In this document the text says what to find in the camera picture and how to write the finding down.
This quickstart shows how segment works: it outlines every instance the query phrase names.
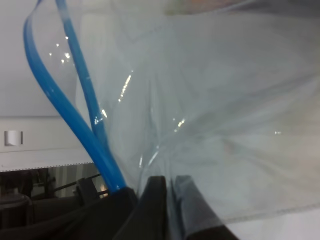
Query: clear plastic sheet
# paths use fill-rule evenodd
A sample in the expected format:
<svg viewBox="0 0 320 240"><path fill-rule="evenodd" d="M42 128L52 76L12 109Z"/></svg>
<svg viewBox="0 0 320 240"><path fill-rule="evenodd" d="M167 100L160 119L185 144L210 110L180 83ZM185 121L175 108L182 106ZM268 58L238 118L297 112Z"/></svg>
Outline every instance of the clear plastic sheet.
<svg viewBox="0 0 320 240"><path fill-rule="evenodd" d="M191 176L225 223L320 203L320 6L242 3L169 14L161 0L67 1L126 183L141 193L149 176ZM46 68L90 125L55 3L32 18Z"/></svg>

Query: black cable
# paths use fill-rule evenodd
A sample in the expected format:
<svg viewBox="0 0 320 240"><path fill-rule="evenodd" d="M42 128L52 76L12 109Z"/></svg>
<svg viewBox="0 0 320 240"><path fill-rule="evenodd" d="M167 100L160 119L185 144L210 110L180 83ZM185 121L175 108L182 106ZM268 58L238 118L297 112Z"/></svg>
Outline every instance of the black cable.
<svg viewBox="0 0 320 240"><path fill-rule="evenodd" d="M99 177L101 174L96 174L96 175L93 175L93 176L89 176L87 177L87 179L94 179L96 177ZM77 184L77 181L73 181L73 182L70 182L66 185L63 185L63 186L59 186L59 187L56 187L52 190L52 192L56 192L56 191L59 191L59 190L62 190L62 189L65 189L65 188L68 188L68 187L71 187L73 185L76 185ZM38 195L34 195L31 197L32 200L38 200L38 199L42 199L46 194L45 193L41 193L41 194L38 194Z"/></svg>
<svg viewBox="0 0 320 240"><path fill-rule="evenodd" d="M98 192L98 195L102 195L102 194L108 194L109 195L109 190L105 190L105 191L100 191Z"/></svg>

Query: plastic wrap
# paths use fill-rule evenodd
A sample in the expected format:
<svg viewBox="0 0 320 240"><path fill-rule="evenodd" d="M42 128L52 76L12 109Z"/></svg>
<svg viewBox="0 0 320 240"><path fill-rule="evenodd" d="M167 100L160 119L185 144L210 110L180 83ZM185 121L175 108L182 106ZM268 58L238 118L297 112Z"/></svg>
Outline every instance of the plastic wrap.
<svg viewBox="0 0 320 240"><path fill-rule="evenodd" d="M126 183L141 193L149 176L168 186L191 176L224 223L318 206L319 4L243 1L197 14L168 4L67 1L95 124ZM35 45L63 92L77 82L70 102L90 125L60 14L40 3Z"/></svg>

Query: white panel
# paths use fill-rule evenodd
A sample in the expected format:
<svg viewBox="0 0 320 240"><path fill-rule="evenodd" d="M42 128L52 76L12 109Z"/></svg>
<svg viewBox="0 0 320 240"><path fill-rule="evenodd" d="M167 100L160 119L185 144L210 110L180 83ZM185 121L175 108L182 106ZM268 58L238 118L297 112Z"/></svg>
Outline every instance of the white panel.
<svg viewBox="0 0 320 240"><path fill-rule="evenodd" d="M22 144L5 146L5 131L22 132ZM81 147L61 117L0 117L0 152Z"/></svg>
<svg viewBox="0 0 320 240"><path fill-rule="evenodd" d="M22 131L9 130L4 132L5 146L20 146L22 145Z"/></svg>
<svg viewBox="0 0 320 240"><path fill-rule="evenodd" d="M26 59L23 26L37 0L0 1L0 116L58 116Z"/></svg>
<svg viewBox="0 0 320 240"><path fill-rule="evenodd" d="M320 209L228 225L241 240L305 240L320 235Z"/></svg>
<svg viewBox="0 0 320 240"><path fill-rule="evenodd" d="M83 147L0 153L0 172L92 163Z"/></svg>

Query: blue plastic tubing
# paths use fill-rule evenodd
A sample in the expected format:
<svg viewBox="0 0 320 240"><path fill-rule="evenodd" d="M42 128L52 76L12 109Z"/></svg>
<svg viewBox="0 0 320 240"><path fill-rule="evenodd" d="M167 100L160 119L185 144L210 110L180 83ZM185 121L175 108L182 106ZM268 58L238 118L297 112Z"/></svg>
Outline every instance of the blue plastic tubing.
<svg viewBox="0 0 320 240"><path fill-rule="evenodd" d="M104 122L99 121L102 118L102 114L99 108L94 86L92 84L85 58L82 54L77 35L70 19L66 1L55 0L55 2L60 14L61 21L63 23L64 33L66 36L68 36L69 48L72 54L76 72L78 73L78 77L86 101L86 106L89 112L91 129L102 146L108 147L108 140L105 132Z"/></svg>
<svg viewBox="0 0 320 240"><path fill-rule="evenodd" d="M88 127L86 122L83 120L81 115L69 102L67 97L64 95L64 93L58 87L54 79L51 77L51 75L47 71L45 65L43 64L39 56L39 53L37 51L35 41L33 38L32 15L36 11L40 3L41 3L41 0L38 1L35 9L30 14L30 16L26 19L23 27L24 50L25 50L25 55L29 63L30 69L35 79L37 80L38 84L40 85L41 89L46 94L47 98L50 100L50 102L53 104L55 109L65 120L65 122L73 131L73 133L80 140L80 142L88 152L89 156L92 158L93 162L95 163L96 167L100 171L101 176L103 177L110 192L111 193L116 192L117 190L124 188L126 186L126 183L116 161L114 160L111 154L111 151L108 145L103 146L102 142L100 142L97 139L97 137L94 135L94 133L90 130L90 128ZM79 61L78 59L76 60L76 56L73 56L73 59L75 64L77 61ZM90 79L87 78L86 80L87 80L87 83L90 82L89 84L92 86ZM94 92L93 92L93 95L90 95L90 94L87 95L87 98L91 98L91 97L96 98ZM94 102L96 102L96 105L98 105L96 99L94 99L90 103L94 103ZM94 104L91 107L92 107L91 109L92 113L94 111L99 111L99 107L94 108Z"/></svg>

